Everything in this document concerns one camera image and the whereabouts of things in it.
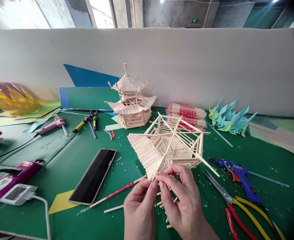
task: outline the black phone screen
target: black phone screen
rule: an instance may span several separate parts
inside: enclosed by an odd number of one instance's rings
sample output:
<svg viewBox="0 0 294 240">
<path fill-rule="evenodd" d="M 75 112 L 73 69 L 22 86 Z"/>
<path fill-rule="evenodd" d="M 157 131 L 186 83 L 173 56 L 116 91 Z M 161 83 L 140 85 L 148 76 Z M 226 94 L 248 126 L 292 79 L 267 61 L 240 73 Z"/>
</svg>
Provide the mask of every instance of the black phone screen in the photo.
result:
<svg viewBox="0 0 294 240">
<path fill-rule="evenodd" d="M 91 162 L 84 176 L 78 183 L 70 201 L 90 204 L 93 202 L 100 185 L 104 180 L 109 165 L 114 159 L 115 150 L 100 149 L 94 160 Z"/>
</svg>

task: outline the green paper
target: green paper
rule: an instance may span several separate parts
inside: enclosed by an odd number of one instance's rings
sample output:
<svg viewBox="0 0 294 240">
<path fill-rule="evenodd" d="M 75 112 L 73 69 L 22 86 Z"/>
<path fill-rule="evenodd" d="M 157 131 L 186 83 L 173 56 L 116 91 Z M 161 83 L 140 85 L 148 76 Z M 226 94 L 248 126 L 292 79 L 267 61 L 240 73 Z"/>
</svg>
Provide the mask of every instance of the green paper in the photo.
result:
<svg viewBox="0 0 294 240">
<path fill-rule="evenodd" d="M 234 131 L 233 131 L 233 130 L 229 130 L 229 133 L 230 133 L 230 134 L 237 135 L 236 133 L 234 133 Z"/>
<path fill-rule="evenodd" d="M 209 112 L 210 113 L 213 113 L 213 112 L 215 112 L 216 111 L 216 107 L 214 107 L 213 109 L 209 109 Z"/>
<path fill-rule="evenodd" d="M 241 133 L 241 135 L 242 135 L 243 137 L 246 137 L 246 136 L 245 136 L 245 133 L 246 133 L 246 129 L 247 129 L 247 127 L 248 127 L 248 125 L 246 125 L 246 126 L 242 129 L 242 133 Z"/>
<path fill-rule="evenodd" d="M 209 119 L 213 119 L 213 116 L 214 116 L 214 113 L 213 113 L 213 112 L 211 112 L 211 113 L 208 115 Z"/>
<path fill-rule="evenodd" d="M 294 120 L 293 119 L 268 119 L 271 123 L 277 127 L 282 127 L 288 131 L 294 133 Z"/>
<path fill-rule="evenodd" d="M 118 102 L 118 92 L 111 88 L 68 87 L 68 105 L 74 109 L 112 110 L 106 102 Z"/>
</svg>

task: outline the yellow paper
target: yellow paper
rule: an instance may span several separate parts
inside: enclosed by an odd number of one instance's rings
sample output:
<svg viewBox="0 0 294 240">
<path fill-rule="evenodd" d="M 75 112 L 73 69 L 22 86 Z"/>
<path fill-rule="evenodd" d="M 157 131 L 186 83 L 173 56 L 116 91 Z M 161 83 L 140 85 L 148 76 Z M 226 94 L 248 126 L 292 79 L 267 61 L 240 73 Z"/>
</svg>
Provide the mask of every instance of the yellow paper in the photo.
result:
<svg viewBox="0 0 294 240">
<path fill-rule="evenodd" d="M 0 91 L 0 108 L 3 110 L 13 110 L 14 115 L 28 114 L 41 109 L 41 104 L 38 103 L 29 93 L 25 93 L 24 97 L 20 92 L 8 87 L 11 98 Z"/>
<path fill-rule="evenodd" d="M 77 207 L 79 204 L 70 203 L 68 199 L 74 190 L 57 194 L 53 204 L 51 205 L 48 214 L 53 214 L 55 212 L 60 212 L 69 208 Z"/>
<path fill-rule="evenodd" d="M 29 114 L 26 114 L 26 115 L 19 115 L 18 117 L 25 117 L 25 118 L 28 118 L 28 117 L 29 118 L 42 117 L 45 114 L 52 111 L 53 109 L 56 109 L 56 108 L 60 107 L 60 101 L 48 101 L 48 100 L 40 100 L 40 99 L 38 99 L 37 101 L 42 105 L 41 109 L 39 109 L 36 112 L 29 113 Z M 2 116 L 12 117 L 14 112 L 15 112 L 15 110 L 13 110 L 13 111 L 5 111 L 1 115 Z"/>
<path fill-rule="evenodd" d="M 41 122 L 41 121 L 47 121 L 49 118 L 56 116 L 55 114 L 56 110 L 51 111 L 50 113 L 46 114 L 45 116 L 41 118 L 23 118 L 23 119 L 17 119 L 14 117 L 0 117 L 0 126 L 8 126 L 8 125 L 16 125 L 16 124 L 22 124 L 22 123 L 31 123 L 31 122 Z"/>
</svg>

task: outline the white cable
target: white cable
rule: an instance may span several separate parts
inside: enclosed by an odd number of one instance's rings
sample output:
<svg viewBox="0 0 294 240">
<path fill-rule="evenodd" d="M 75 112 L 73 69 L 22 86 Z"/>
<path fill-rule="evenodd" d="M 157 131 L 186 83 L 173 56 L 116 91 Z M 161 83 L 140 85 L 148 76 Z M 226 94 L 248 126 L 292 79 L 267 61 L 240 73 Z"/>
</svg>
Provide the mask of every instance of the white cable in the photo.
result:
<svg viewBox="0 0 294 240">
<path fill-rule="evenodd" d="M 47 226 L 47 238 L 48 240 L 51 240 L 51 234 L 50 234 L 50 225 L 49 225 L 49 215 L 48 215 L 48 202 L 46 199 L 34 195 L 33 198 L 36 198 L 40 201 L 43 201 L 45 203 L 45 217 L 46 217 L 46 226 Z"/>
</svg>

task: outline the yellow paper craft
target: yellow paper craft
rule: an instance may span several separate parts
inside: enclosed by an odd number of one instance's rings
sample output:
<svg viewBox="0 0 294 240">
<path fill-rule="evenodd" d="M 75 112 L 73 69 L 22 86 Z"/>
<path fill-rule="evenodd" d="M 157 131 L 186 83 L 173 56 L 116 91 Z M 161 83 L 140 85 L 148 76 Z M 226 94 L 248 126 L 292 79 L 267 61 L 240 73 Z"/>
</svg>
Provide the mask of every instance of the yellow paper craft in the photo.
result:
<svg viewBox="0 0 294 240">
<path fill-rule="evenodd" d="M 22 124 L 22 123 L 47 121 L 51 117 L 54 117 L 54 116 L 57 115 L 55 113 L 55 111 L 56 110 L 53 110 L 50 113 L 48 113 L 45 116 L 40 117 L 40 118 L 0 117 L 0 126 L 8 126 L 8 125 L 16 125 L 16 124 Z"/>
<path fill-rule="evenodd" d="M 35 112 L 42 108 L 42 105 L 37 102 L 29 93 L 21 89 L 25 94 L 24 97 L 20 92 L 8 87 L 10 91 L 10 99 L 6 94 L 0 91 L 0 108 L 4 111 L 15 110 L 12 115 L 23 115 Z"/>
<path fill-rule="evenodd" d="M 79 204 L 70 203 L 68 199 L 74 190 L 57 194 L 53 204 L 51 205 L 48 214 L 53 214 L 55 212 L 60 212 L 69 208 L 77 207 Z"/>
</svg>

